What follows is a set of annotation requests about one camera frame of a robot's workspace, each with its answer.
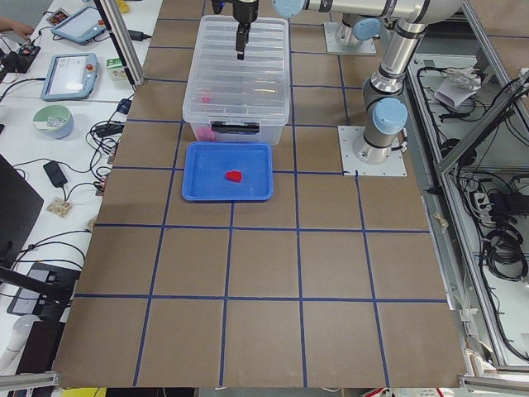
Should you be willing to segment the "black monitor stand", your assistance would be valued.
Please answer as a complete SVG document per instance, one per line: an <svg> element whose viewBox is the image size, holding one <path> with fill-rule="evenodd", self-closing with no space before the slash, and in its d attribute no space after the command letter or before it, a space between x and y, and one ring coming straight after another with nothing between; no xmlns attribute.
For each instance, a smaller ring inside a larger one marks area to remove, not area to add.
<svg viewBox="0 0 529 397"><path fill-rule="evenodd" d="M59 322L70 305L80 272L42 262L34 263L26 275L14 270L43 204L43 198L2 158L1 281L18 288L7 311Z"/></svg>

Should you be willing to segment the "black power adapter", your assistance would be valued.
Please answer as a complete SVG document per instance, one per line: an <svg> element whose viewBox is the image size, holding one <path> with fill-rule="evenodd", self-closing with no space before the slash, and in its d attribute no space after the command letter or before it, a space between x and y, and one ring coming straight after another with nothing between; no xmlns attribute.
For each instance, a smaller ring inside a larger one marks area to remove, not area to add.
<svg viewBox="0 0 529 397"><path fill-rule="evenodd" d="M57 161L47 162L43 169L54 187L63 188L67 184L68 180Z"/></svg>

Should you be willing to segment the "green white carton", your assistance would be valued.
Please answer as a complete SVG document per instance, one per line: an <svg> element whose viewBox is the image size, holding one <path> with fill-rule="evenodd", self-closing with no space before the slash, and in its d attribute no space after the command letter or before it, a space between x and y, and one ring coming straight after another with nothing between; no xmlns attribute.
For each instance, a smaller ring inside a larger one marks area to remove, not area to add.
<svg viewBox="0 0 529 397"><path fill-rule="evenodd" d="M118 81L127 79L125 68L119 58L106 59L105 70L112 80Z"/></svg>

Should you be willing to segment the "green round bowl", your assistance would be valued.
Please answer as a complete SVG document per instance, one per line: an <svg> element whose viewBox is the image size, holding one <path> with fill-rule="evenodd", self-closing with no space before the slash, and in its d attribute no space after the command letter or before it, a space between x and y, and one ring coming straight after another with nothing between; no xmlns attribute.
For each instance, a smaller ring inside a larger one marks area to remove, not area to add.
<svg viewBox="0 0 529 397"><path fill-rule="evenodd" d="M50 105L40 109L32 121L37 131L55 139L66 138L74 129L73 115L63 105Z"/></svg>

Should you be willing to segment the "aluminium frame post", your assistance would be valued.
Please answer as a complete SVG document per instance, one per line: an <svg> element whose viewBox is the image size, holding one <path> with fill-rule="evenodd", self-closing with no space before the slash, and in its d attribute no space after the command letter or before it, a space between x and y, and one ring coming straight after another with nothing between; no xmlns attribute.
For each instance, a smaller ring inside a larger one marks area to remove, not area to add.
<svg viewBox="0 0 529 397"><path fill-rule="evenodd" d="M112 39L129 83L133 87L141 86L145 82L145 72L118 5L113 0L94 0L94 4Z"/></svg>

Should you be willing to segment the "white paper bundle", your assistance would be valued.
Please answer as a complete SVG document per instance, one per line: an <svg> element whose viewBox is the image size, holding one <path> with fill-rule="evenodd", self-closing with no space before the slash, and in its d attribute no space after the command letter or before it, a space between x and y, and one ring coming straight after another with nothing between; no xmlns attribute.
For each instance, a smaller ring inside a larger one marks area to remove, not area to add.
<svg viewBox="0 0 529 397"><path fill-rule="evenodd" d="M441 75L444 80L434 92L434 98L450 108L457 109L481 89L481 78L474 67L446 68Z"/></svg>

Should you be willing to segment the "blue plastic tray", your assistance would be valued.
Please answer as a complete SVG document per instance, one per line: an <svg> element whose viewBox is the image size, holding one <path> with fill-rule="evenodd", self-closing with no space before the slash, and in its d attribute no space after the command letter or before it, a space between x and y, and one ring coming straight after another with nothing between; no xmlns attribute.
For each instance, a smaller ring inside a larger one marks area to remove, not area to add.
<svg viewBox="0 0 529 397"><path fill-rule="evenodd" d="M261 202L274 195L266 143L195 142L186 152L182 195L193 202Z"/></svg>

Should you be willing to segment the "teach pendant tablet near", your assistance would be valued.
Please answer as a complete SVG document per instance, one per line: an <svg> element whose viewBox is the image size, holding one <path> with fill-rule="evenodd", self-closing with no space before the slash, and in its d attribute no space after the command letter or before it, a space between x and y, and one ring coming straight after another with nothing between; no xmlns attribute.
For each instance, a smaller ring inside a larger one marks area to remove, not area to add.
<svg viewBox="0 0 529 397"><path fill-rule="evenodd" d="M50 62L41 99L45 101L86 99L98 75L94 53L54 55Z"/></svg>

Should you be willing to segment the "red blocks in box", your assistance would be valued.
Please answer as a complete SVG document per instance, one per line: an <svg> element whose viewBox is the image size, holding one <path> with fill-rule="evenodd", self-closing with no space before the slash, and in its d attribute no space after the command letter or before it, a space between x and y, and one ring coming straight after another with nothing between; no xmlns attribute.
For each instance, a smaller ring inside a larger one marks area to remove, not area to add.
<svg viewBox="0 0 529 397"><path fill-rule="evenodd" d="M196 138L198 141L215 141L215 132L210 126L198 127L196 130Z"/></svg>

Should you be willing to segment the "red block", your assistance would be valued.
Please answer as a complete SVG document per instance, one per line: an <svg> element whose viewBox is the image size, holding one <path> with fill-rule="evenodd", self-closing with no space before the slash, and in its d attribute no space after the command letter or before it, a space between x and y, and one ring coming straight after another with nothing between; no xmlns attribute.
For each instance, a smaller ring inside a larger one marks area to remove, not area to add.
<svg viewBox="0 0 529 397"><path fill-rule="evenodd" d="M242 181L243 174L239 170L228 170L225 173L225 178L228 181L234 182L234 183L240 183Z"/></svg>

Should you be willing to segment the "teach pendant tablet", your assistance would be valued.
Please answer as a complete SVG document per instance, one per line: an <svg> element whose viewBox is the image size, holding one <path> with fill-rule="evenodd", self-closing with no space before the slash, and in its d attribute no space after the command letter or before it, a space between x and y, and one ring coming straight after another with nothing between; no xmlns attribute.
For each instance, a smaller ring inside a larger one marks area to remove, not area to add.
<svg viewBox="0 0 529 397"><path fill-rule="evenodd" d="M86 45L106 31L105 22L95 7L85 7L51 29L51 33L73 43Z"/></svg>
<svg viewBox="0 0 529 397"><path fill-rule="evenodd" d="M50 62L41 99L45 101L86 99L98 75L94 53L54 55Z"/></svg>

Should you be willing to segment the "teach pendant tablet far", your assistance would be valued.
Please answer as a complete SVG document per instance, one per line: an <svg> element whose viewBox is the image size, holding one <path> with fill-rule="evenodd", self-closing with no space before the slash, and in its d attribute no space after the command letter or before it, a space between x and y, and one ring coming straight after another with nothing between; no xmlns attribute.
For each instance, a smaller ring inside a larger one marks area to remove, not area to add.
<svg viewBox="0 0 529 397"><path fill-rule="evenodd" d="M73 43L86 45L106 31L105 22L95 7L85 7L51 29L51 33Z"/></svg>

